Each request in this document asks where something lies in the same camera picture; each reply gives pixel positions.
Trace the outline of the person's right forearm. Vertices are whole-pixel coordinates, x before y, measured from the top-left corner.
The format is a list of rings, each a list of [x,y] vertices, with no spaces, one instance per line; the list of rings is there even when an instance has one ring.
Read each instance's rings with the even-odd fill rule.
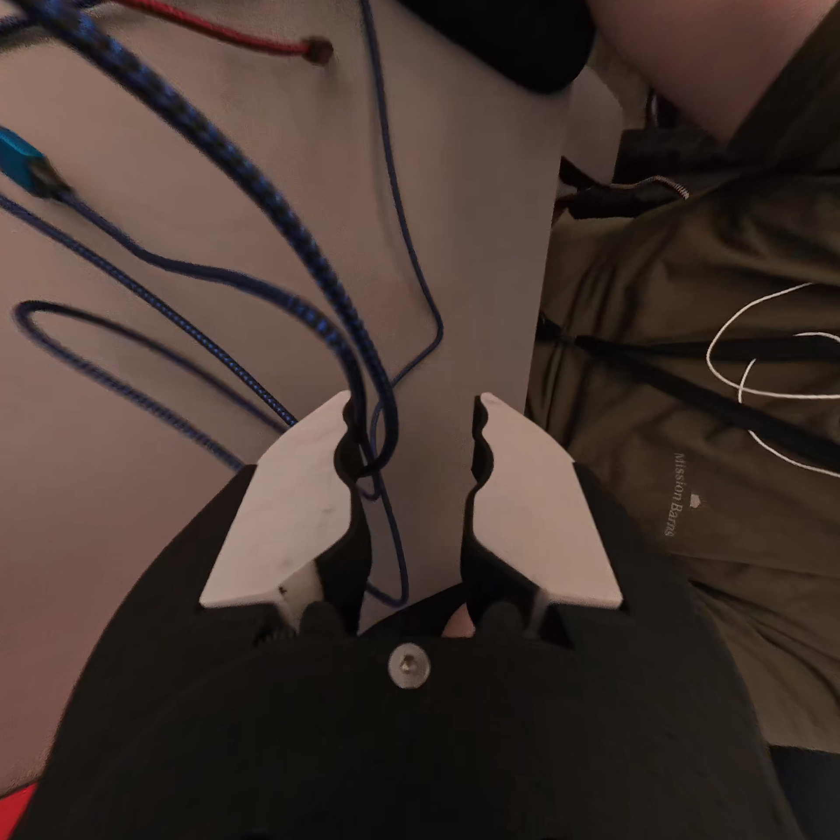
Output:
[[[728,142],[834,1],[590,1],[599,34],[693,123]]]

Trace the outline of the red shelf unit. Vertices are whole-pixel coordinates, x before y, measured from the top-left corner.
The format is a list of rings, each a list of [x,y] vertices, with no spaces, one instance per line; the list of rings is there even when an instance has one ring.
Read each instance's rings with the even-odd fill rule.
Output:
[[[1,839],[9,839],[26,813],[37,783],[28,784],[1,797]]]

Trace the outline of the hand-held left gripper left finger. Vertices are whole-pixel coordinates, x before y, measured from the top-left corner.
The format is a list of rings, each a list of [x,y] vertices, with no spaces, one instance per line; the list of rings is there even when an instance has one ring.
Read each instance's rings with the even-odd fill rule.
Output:
[[[339,392],[260,457],[202,608],[268,605],[298,631],[310,604],[326,602],[358,633],[372,549],[351,408],[350,392]]]

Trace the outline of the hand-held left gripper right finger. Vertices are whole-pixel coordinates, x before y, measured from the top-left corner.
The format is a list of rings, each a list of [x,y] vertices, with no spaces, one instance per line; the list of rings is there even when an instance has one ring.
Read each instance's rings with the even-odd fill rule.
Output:
[[[476,397],[460,574],[471,622],[512,605],[539,634],[554,607],[618,611],[623,593],[574,458],[490,392]]]

